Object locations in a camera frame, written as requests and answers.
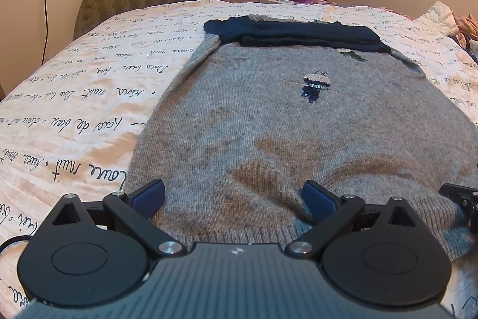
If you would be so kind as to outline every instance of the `black bracket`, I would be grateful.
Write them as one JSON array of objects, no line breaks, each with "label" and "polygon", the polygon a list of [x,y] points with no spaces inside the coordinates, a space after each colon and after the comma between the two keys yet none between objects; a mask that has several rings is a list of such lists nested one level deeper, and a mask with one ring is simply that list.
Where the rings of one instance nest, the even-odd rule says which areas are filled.
[{"label": "black bracket", "polygon": [[438,193],[458,204],[470,218],[470,232],[478,233],[478,189],[446,183]]}]

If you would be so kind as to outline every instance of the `gray knit sweater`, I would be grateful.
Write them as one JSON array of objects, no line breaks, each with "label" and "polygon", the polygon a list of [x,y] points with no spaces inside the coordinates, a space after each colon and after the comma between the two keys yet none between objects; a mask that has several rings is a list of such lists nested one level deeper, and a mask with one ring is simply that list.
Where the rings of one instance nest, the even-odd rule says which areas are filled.
[{"label": "gray knit sweater", "polygon": [[125,188],[164,180],[153,222],[189,247],[289,243],[314,224],[301,199],[309,179],[368,203],[404,196],[453,260],[474,239],[438,189],[478,186],[476,141],[412,62],[208,35],[148,121]]}]

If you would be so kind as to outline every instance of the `pile of clothes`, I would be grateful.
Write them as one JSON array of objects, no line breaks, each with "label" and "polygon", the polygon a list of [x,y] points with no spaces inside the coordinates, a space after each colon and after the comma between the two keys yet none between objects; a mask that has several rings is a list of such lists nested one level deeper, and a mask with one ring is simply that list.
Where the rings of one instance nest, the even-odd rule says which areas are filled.
[{"label": "pile of clothes", "polygon": [[471,14],[456,16],[446,4],[437,1],[417,21],[453,39],[478,64],[478,20]]}]

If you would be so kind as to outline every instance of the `ribbed gray plastic surface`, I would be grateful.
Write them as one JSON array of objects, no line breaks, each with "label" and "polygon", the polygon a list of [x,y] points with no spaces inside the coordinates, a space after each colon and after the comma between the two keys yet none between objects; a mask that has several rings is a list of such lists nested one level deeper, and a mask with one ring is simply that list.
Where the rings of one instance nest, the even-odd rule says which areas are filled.
[{"label": "ribbed gray plastic surface", "polygon": [[336,292],[313,261],[289,258],[277,245],[198,243],[185,257],[159,261],[139,289],[116,302],[73,310],[33,301],[17,318],[449,319],[451,315],[438,304],[410,312],[360,306]]}]

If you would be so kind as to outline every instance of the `white bedsheet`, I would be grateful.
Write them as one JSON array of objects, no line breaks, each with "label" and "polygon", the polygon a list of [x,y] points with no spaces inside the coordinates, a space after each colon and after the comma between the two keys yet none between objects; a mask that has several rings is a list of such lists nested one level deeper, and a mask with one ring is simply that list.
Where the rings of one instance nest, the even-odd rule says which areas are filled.
[{"label": "white bedsheet", "polygon": [[[65,193],[94,201],[120,189],[138,135],[202,42],[203,24],[248,14],[368,26],[417,62],[478,126],[478,66],[453,40],[388,11],[215,0],[135,10],[77,39],[0,103],[0,242],[33,234]],[[7,319],[27,304],[15,269],[24,246],[0,256]],[[459,318],[478,312],[476,304],[461,310],[465,294],[469,286],[450,283],[444,299]]]}]

